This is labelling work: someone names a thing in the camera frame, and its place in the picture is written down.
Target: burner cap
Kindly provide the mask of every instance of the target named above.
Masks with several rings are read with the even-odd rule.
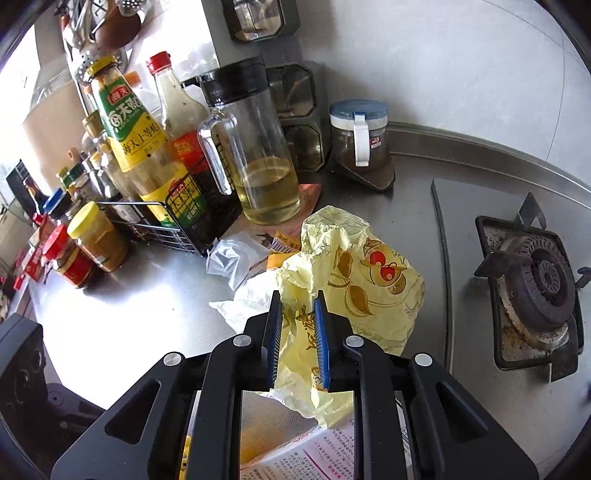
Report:
[[[555,296],[560,291],[560,274],[549,260],[542,260],[534,265],[534,278],[546,298]]]
[[[507,240],[502,249],[533,260],[505,274],[511,306],[520,321],[542,332],[564,325],[573,313],[575,286],[556,244],[539,235],[519,236]]]

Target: glass oil pitcher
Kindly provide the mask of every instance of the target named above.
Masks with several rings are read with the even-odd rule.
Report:
[[[238,193],[246,217],[276,225],[300,209],[300,188],[261,57],[207,72],[201,89],[212,113],[199,143],[220,192]]]

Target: white plastic bag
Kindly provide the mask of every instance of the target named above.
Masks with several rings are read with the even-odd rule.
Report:
[[[220,240],[208,253],[207,273],[228,278],[229,287],[236,291],[251,267],[269,256],[269,250],[248,233],[239,232]]]
[[[271,296],[277,288],[277,276],[269,270],[249,278],[236,290],[234,300],[211,301],[209,306],[216,309],[236,333],[242,333],[250,317],[269,311]]]

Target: red jar lid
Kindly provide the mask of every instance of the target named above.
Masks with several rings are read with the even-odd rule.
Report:
[[[43,256],[48,260],[55,260],[66,248],[70,237],[67,232],[67,226],[62,224],[58,226],[45,242],[43,246]]]
[[[167,51],[161,51],[156,55],[152,55],[146,62],[146,65],[148,66],[150,73],[153,75],[166,67],[170,67],[170,55]]]

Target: black pitcher lid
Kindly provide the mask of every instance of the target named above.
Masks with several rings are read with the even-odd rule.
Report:
[[[206,72],[199,77],[199,82],[209,106],[227,105],[269,88],[261,56]]]

